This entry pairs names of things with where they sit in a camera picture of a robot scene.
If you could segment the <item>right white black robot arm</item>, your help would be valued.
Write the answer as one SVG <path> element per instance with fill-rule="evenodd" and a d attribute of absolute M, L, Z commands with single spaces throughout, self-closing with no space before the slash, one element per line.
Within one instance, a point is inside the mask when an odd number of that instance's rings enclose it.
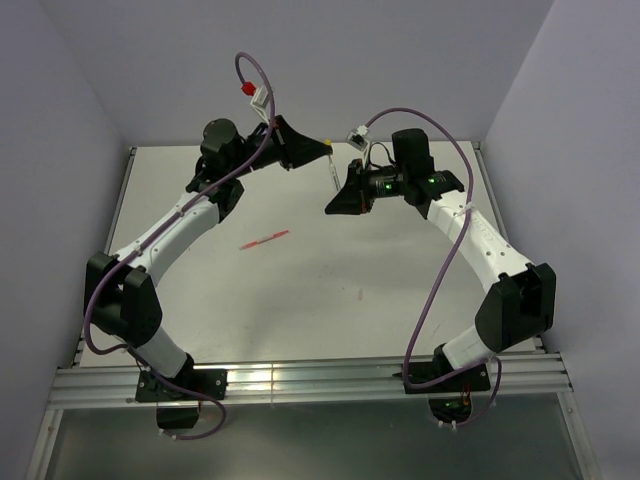
<path fill-rule="evenodd" d="M 468 369 L 552 327 L 556 274 L 546 263 L 533 264 L 500 235 L 474 207 L 470 186 L 452 172 L 436 169 L 423 130 L 393 133 L 392 147 L 388 166 L 352 161 L 325 212 L 362 215 L 377 199 L 401 197 L 452 241 L 452 255 L 461 254 L 471 266 L 485 292 L 472 326 L 436 348 L 426 379 L 411 375 L 410 360 L 404 360 L 401 370 L 410 390 L 435 385 L 452 390 L 466 379 Z"/>

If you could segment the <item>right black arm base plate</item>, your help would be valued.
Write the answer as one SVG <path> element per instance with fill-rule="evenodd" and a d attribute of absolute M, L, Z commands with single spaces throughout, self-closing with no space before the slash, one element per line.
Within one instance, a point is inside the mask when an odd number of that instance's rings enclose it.
<path fill-rule="evenodd" d="M 404 386 L 406 394 L 486 392 L 491 389 L 487 366 L 473 365 L 460 373 L 441 373 L 434 362 L 411 362 L 408 369 L 410 386 Z"/>

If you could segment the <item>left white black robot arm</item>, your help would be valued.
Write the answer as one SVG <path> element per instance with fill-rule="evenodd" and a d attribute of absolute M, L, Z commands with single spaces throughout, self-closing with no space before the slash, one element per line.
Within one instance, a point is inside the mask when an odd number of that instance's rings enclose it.
<path fill-rule="evenodd" d="M 332 154 L 332 147 L 296 132 L 282 116 L 242 137 L 228 119 L 203 131 L 195 175 L 184 193 L 141 238 L 108 255 L 94 254 L 85 276 L 85 324 L 115 338 L 139 362 L 160 375 L 159 388 L 172 399 L 200 389 L 193 358 L 162 328 L 156 288 L 173 263 L 202 235 L 221 223 L 244 188 L 240 176 L 271 164 L 296 169 Z"/>

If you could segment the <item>white pen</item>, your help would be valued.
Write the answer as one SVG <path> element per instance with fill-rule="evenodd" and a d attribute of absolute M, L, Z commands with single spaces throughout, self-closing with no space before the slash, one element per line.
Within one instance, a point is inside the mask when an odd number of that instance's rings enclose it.
<path fill-rule="evenodd" d="M 328 159 L 328 168 L 329 168 L 329 173 L 331 176 L 331 180 L 334 186 L 334 189 L 336 192 L 339 192 L 341 189 L 341 183 L 340 183 L 340 179 L 339 179 L 339 175 L 338 175 L 338 171 L 336 168 L 336 165 L 333 161 L 333 157 L 331 155 L 327 156 Z"/>

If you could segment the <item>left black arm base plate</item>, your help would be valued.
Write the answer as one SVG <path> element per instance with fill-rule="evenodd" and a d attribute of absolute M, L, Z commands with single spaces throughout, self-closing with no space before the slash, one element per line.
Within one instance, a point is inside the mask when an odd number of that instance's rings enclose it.
<path fill-rule="evenodd" d="M 227 386 L 227 371 L 225 369 L 191 369 L 181 372 L 175 378 L 169 378 L 168 382 L 179 387 L 179 390 L 168 387 L 153 373 L 142 371 L 138 378 L 135 401 L 138 403 L 162 403 L 199 400 L 199 397 L 194 396 L 193 393 L 223 400 Z"/>

